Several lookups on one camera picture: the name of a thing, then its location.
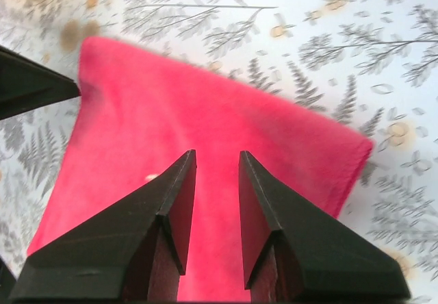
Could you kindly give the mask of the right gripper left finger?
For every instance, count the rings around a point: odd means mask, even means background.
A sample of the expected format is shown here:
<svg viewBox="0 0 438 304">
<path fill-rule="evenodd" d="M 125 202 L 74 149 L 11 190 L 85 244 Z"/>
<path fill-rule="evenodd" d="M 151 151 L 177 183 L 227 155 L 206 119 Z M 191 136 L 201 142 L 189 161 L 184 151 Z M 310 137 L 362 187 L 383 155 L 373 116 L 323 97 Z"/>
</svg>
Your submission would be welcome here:
<svg viewBox="0 0 438 304">
<path fill-rule="evenodd" d="M 196 153 L 31 254 L 12 301 L 174 301 L 186 272 Z"/>
</svg>

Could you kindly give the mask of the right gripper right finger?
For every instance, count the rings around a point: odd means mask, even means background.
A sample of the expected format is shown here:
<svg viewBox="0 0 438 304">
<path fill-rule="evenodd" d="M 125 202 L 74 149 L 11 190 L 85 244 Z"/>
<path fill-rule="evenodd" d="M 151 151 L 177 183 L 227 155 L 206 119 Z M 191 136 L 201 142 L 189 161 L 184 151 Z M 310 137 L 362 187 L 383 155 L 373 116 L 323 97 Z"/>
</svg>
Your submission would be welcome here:
<svg viewBox="0 0 438 304">
<path fill-rule="evenodd" d="M 399 263 L 274 177 L 239 160 L 244 285 L 253 300 L 408 300 Z"/>
</svg>

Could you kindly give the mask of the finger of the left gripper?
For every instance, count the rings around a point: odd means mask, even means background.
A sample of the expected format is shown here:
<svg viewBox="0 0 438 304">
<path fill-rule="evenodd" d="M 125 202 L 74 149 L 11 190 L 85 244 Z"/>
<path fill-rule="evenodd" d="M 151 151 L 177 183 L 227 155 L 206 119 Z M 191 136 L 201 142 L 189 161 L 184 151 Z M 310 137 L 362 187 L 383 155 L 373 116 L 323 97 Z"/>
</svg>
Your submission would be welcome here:
<svg viewBox="0 0 438 304">
<path fill-rule="evenodd" d="M 1 119 L 80 96 L 70 78 L 1 47 Z"/>
</svg>

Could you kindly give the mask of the pink towel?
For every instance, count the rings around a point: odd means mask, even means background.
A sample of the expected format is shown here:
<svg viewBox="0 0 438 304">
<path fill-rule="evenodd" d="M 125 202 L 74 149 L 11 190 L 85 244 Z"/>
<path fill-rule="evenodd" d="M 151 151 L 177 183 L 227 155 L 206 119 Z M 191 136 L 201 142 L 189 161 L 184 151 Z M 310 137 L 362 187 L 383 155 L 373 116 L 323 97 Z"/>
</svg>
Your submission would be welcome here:
<svg viewBox="0 0 438 304">
<path fill-rule="evenodd" d="M 193 149 L 196 189 L 182 301 L 250 298 L 240 238 L 242 151 L 336 217 L 373 149 L 359 132 L 290 101 L 108 38 L 84 40 L 78 80 L 78 118 L 27 251 L 36 252 Z"/>
</svg>

